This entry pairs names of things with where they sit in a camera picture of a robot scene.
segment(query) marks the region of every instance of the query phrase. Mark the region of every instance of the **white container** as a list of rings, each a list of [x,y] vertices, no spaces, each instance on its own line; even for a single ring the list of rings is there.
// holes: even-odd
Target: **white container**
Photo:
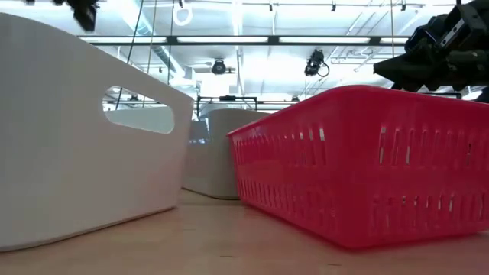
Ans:
[[[192,99],[53,27],[6,14],[0,26],[0,251],[173,208]],[[171,132],[110,122],[112,86],[169,106]]]
[[[226,134],[268,113],[218,109],[193,121],[183,188],[217,199],[237,199],[235,171]]]

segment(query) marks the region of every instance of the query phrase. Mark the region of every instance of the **wooden floor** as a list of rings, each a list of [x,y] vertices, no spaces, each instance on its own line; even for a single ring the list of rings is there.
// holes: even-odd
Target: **wooden floor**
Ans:
[[[489,235],[348,252],[236,201],[182,192],[177,209],[0,254],[0,274],[487,274]]]

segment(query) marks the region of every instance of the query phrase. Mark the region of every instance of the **red plastic basket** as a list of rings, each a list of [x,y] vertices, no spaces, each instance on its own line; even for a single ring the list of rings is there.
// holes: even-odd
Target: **red plastic basket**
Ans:
[[[241,199],[348,248],[489,228],[489,105],[331,89],[228,134]]]

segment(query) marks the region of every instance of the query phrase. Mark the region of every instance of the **fluorescent light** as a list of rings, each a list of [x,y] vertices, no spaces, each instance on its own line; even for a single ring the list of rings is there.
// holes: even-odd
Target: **fluorescent light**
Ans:
[[[366,44],[369,37],[280,37],[281,43]]]
[[[395,44],[405,44],[409,38],[401,38],[401,37],[395,37],[394,38],[394,43]],[[391,44],[392,43],[392,38],[391,37],[383,37],[381,38],[381,43],[383,44]]]
[[[180,43],[267,43],[268,37],[178,37]]]
[[[462,99],[464,100],[474,100],[476,99],[478,96],[480,96],[482,93],[482,91],[478,91],[478,92],[471,92],[469,93],[468,95],[464,95],[464,97],[462,97]]]
[[[98,44],[122,44],[122,43],[132,43],[132,37],[81,37],[80,39],[88,43],[98,43]],[[153,37],[152,43],[165,43],[167,42],[166,37]],[[149,44],[151,43],[151,37],[135,37],[135,44]]]

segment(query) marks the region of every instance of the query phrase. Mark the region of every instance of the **black machinery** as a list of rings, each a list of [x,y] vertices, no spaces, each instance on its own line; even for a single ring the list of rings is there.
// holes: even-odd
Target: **black machinery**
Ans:
[[[489,86],[488,30],[489,0],[456,5],[418,27],[404,46],[406,53],[374,64],[374,72],[393,81],[393,89],[411,92],[422,86],[430,91]],[[483,95],[476,101],[489,103],[489,95]]]
[[[35,0],[25,0],[28,4],[34,4]],[[73,17],[85,31],[94,31],[97,17],[98,0],[53,0],[55,5],[68,3],[73,9]]]

